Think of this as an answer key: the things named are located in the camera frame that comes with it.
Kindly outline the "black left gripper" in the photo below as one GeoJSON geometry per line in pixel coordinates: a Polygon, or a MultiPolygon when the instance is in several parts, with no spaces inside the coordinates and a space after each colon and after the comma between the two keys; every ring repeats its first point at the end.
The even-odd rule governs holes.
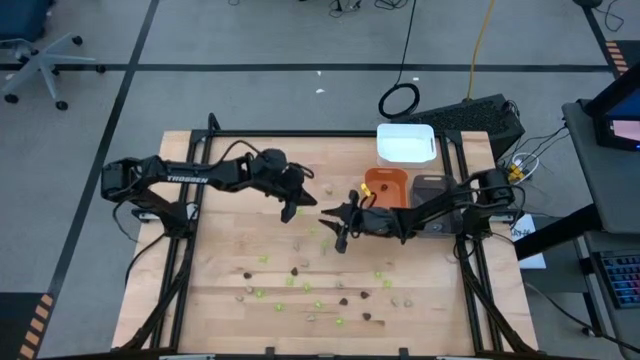
{"type": "Polygon", "coordinates": [[[315,206],[317,200],[303,189],[304,172],[290,163],[283,151],[269,148],[252,160],[252,187],[284,201],[281,221],[288,223],[297,206],[315,206]]]}

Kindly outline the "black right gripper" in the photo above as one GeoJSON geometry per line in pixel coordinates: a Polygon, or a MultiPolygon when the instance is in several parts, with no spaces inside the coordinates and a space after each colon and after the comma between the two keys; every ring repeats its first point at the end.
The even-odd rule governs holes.
{"type": "Polygon", "coordinates": [[[338,253],[346,252],[349,233],[354,238],[359,237],[361,234],[383,238],[404,238],[396,211],[379,207],[358,209],[358,202],[358,192],[350,190],[347,202],[335,208],[321,211],[323,215],[341,220],[349,220],[351,218],[349,220],[349,229],[346,225],[341,225],[337,222],[321,221],[321,224],[327,226],[336,234],[335,250],[338,253]]]}

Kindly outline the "orange plastic bin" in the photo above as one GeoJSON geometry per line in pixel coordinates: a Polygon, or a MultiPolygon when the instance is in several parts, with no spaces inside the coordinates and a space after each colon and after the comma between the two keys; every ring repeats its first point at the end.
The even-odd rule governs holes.
{"type": "Polygon", "coordinates": [[[408,207],[408,174],[400,168],[371,168],[366,171],[364,183],[375,194],[370,201],[373,207],[407,208],[408,207]],[[381,191],[381,185],[388,189],[381,191]]]}

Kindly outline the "dark grey plastic bin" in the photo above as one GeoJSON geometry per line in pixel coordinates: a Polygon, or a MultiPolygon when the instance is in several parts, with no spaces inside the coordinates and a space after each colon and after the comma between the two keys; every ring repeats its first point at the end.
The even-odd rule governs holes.
{"type": "MultiPolygon", "coordinates": [[[[417,175],[410,190],[411,207],[416,208],[433,200],[456,184],[455,179],[448,175],[417,175]]],[[[426,222],[416,234],[419,238],[442,237],[458,234],[461,230],[462,214],[460,210],[455,210],[426,222]]]]}

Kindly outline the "white plastic bin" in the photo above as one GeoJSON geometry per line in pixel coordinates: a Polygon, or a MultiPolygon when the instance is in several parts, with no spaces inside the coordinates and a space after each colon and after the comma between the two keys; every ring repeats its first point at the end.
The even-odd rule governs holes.
{"type": "Polygon", "coordinates": [[[423,124],[380,124],[376,129],[377,164],[422,169],[437,157],[434,129],[423,124]]]}

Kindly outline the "black computer tower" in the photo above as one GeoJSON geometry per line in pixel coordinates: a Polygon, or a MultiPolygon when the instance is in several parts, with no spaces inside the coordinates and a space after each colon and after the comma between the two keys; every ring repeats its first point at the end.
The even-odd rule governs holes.
{"type": "Polygon", "coordinates": [[[436,132],[486,132],[495,160],[525,133],[517,105],[502,94],[417,112],[392,123],[427,124],[436,132]]]}

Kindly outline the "white paper sheet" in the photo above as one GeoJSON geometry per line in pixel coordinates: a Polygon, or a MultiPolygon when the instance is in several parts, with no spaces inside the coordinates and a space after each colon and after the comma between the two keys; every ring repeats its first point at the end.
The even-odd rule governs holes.
{"type": "MultiPolygon", "coordinates": [[[[521,238],[534,233],[536,227],[533,217],[530,214],[523,215],[511,229],[511,239],[513,243],[516,243],[521,238]]],[[[521,270],[543,270],[546,268],[546,262],[542,254],[530,256],[526,259],[519,261],[519,267],[521,270]]]]}

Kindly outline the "black desk leg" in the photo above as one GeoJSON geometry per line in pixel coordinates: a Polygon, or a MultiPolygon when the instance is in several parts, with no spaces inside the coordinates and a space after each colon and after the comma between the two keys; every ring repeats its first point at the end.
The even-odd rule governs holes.
{"type": "Polygon", "coordinates": [[[585,232],[602,229],[597,207],[590,204],[516,241],[516,257],[518,260],[524,260],[579,237],[585,232]]]}

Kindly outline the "grey desk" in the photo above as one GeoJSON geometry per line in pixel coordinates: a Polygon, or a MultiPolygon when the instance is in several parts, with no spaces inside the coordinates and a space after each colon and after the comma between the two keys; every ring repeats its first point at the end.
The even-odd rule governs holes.
{"type": "Polygon", "coordinates": [[[603,228],[640,234],[640,151],[600,146],[593,120],[579,103],[561,109],[603,228]]]}

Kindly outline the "grey keyboard shelf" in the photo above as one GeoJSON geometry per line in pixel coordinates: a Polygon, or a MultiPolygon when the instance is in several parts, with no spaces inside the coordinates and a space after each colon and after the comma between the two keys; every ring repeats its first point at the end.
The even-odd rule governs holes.
{"type": "Polygon", "coordinates": [[[596,252],[603,251],[640,251],[640,235],[591,231],[585,233],[583,239],[585,250],[580,255],[579,264],[587,286],[585,302],[591,326],[589,332],[596,337],[608,336],[617,340],[625,360],[640,360],[640,308],[614,307],[594,257],[596,252]]]}

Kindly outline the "backlit keyboard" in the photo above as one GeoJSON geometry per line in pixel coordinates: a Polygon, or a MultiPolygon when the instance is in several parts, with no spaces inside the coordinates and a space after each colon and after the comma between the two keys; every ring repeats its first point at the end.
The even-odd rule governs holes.
{"type": "Polygon", "coordinates": [[[614,307],[640,308],[640,251],[603,251],[594,257],[614,307]]]}

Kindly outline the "grey office chair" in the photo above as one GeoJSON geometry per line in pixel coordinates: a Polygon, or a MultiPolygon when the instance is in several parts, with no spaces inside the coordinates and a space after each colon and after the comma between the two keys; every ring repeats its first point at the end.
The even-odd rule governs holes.
{"type": "Polygon", "coordinates": [[[66,111],[69,105],[66,101],[59,99],[54,83],[54,77],[60,73],[59,65],[88,65],[90,69],[99,74],[106,72],[106,66],[98,64],[95,58],[59,54],[58,50],[64,49],[69,43],[80,47],[84,40],[79,35],[67,33],[42,50],[38,50],[32,42],[22,38],[0,40],[0,49],[9,49],[18,60],[26,60],[22,68],[0,90],[4,101],[9,104],[17,104],[19,97],[13,93],[13,90],[33,75],[40,73],[55,102],[55,107],[60,111],[66,111]]]}

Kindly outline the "black monitor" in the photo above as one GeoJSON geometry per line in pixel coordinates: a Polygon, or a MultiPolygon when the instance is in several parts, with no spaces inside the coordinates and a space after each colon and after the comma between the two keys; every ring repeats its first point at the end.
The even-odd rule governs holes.
{"type": "Polygon", "coordinates": [[[640,152],[640,62],[581,107],[599,146],[640,152]]]}

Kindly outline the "blue upholstered seat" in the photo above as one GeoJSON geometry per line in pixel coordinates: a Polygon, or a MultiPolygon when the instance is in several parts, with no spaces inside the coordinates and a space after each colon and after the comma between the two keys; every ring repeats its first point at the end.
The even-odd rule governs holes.
{"type": "Polygon", "coordinates": [[[0,40],[34,42],[45,32],[47,12],[55,0],[0,0],[0,40]]]}

